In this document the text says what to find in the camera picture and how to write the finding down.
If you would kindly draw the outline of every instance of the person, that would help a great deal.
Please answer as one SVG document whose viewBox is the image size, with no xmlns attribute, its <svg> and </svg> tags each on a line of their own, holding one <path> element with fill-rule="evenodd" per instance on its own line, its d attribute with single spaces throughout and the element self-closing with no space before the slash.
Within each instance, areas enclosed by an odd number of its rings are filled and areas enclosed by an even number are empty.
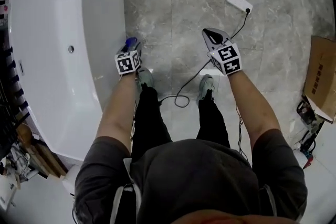
<svg viewBox="0 0 336 224">
<path fill-rule="evenodd" d="M 230 148 L 206 75 L 196 139 L 172 142 L 148 69 L 122 76 L 76 179 L 79 223 L 296 223 L 306 208 L 303 170 L 278 120 L 243 71 L 228 76 L 249 134 L 250 164 Z"/>
</svg>

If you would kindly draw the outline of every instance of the forearm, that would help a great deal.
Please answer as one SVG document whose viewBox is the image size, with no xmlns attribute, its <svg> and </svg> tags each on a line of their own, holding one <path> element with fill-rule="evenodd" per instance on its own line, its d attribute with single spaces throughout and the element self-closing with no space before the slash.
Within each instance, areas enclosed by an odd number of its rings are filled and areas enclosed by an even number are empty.
<svg viewBox="0 0 336 224">
<path fill-rule="evenodd" d="M 253 148 L 267 130 L 280 129 L 279 122 L 269 103 L 243 71 L 233 73 L 228 78 Z"/>
<path fill-rule="evenodd" d="M 128 74 L 120 79 L 104 109 L 97 131 L 97 137 L 113 137 L 123 143 L 129 151 L 131 148 L 130 137 L 135 91 L 135 73 Z"/>
</svg>

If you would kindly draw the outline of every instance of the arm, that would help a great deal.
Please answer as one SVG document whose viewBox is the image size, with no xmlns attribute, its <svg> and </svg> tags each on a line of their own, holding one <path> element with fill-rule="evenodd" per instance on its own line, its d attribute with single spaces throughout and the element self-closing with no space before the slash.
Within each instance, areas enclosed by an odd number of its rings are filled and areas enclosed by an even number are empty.
<svg viewBox="0 0 336 224">
<path fill-rule="evenodd" d="M 269 103 L 243 71 L 233 73 L 228 78 L 253 148 L 263 133 L 271 129 L 279 130 L 279 122 Z"/>
<path fill-rule="evenodd" d="M 76 178 L 79 223 L 109 223 L 117 189 L 130 182 L 123 160 L 130 157 L 135 91 L 135 73 L 122 77 L 104 109 Z"/>
<path fill-rule="evenodd" d="M 123 76 L 104 109 L 97 136 L 119 140 L 131 152 L 131 130 L 135 105 L 135 72 Z"/>
<path fill-rule="evenodd" d="M 263 214 L 269 211 L 270 188 L 277 215 L 300 219 L 306 208 L 307 188 L 303 170 L 286 143 L 274 111 L 244 72 L 229 75 L 241 118 L 250 137 L 253 171 L 261 190 Z"/>
</svg>

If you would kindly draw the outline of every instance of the red object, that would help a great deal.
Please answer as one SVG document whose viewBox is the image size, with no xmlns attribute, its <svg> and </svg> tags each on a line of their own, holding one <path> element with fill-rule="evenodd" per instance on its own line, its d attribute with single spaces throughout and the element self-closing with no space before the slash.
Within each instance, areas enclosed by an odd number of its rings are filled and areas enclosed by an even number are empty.
<svg viewBox="0 0 336 224">
<path fill-rule="evenodd" d="M 314 159 L 313 155 L 310 155 L 310 156 L 308 157 L 307 163 L 305 164 L 305 166 L 304 166 L 303 169 L 309 167 L 309 166 L 311 165 L 313 159 Z"/>
</svg>

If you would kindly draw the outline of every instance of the cardboard box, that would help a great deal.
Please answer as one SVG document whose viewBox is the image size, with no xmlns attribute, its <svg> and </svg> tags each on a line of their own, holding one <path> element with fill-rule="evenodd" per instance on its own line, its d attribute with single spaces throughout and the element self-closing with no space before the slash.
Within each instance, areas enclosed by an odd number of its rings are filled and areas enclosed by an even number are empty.
<svg viewBox="0 0 336 224">
<path fill-rule="evenodd" d="M 336 116 L 336 42 L 312 37 L 303 93 L 315 111 L 332 123 Z"/>
</svg>

